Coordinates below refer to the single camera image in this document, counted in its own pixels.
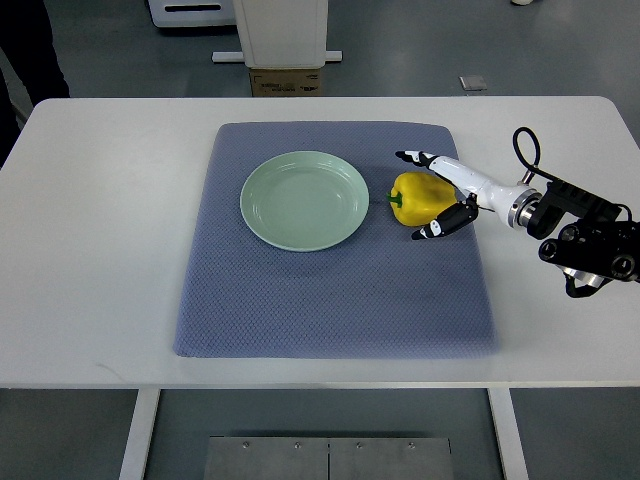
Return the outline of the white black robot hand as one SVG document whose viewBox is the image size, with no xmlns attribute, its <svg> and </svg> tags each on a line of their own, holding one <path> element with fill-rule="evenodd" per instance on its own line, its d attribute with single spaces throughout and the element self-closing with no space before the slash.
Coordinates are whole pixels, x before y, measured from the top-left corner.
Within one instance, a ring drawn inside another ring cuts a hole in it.
<svg viewBox="0 0 640 480">
<path fill-rule="evenodd" d="M 542 197 L 527 184 L 500 185 L 493 178 L 447 156 L 410 150 L 397 151 L 395 155 L 405 162 L 427 168 L 465 197 L 414 231 L 412 240 L 448 236 L 475 221 L 480 210 L 494 212 L 508 227 L 525 228 Z"/>
</svg>

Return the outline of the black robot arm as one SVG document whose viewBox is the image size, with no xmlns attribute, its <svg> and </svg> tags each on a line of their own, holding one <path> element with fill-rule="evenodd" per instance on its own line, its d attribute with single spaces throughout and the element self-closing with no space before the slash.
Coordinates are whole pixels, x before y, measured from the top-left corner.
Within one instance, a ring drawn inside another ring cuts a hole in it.
<svg viewBox="0 0 640 480">
<path fill-rule="evenodd" d="M 516 129 L 512 144 L 526 169 L 520 184 L 538 175 L 547 189 L 515 201 L 508 224 L 541 241 L 538 256 L 561 270 L 566 294 L 586 298 L 613 281 L 637 282 L 639 223 L 630 208 L 541 170 L 540 143 L 530 128 Z"/>
</svg>

